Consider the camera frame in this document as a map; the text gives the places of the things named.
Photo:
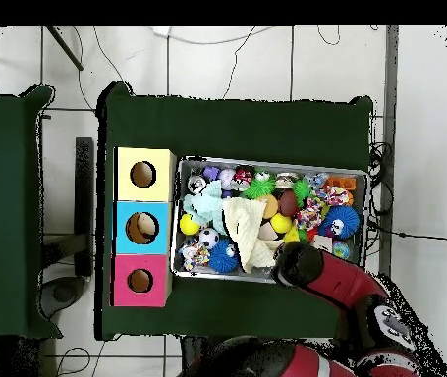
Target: purple toy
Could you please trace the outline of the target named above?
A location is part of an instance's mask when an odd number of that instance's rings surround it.
[[[206,166],[203,169],[203,173],[202,173],[206,178],[208,178],[211,181],[216,181],[216,179],[218,178],[218,174],[219,174],[219,169],[216,168],[215,166]]]

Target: orange toy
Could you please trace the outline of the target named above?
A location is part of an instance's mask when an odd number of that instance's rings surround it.
[[[345,190],[356,189],[356,178],[329,177],[324,186],[340,187]]]

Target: soccer ball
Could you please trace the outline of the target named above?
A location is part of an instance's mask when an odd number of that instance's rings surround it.
[[[205,245],[208,250],[211,250],[219,242],[219,234],[214,229],[204,229],[200,231],[198,240],[201,244]]]

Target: white cloth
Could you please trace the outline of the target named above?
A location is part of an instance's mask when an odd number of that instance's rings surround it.
[[[246,273],[253,267],[272,267],[275,249],[283,242],[258,238],[266,202],[255,199],[226,198],[223,200],[225,225],[230,238],[237,244],[241,264]]]

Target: yellow box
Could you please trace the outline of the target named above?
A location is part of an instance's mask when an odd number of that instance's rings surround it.
[[[118,199],[169,202],[173,198],[176,156],[169,149],[117,147]],[[147,185],[148,173],[153,182]]]

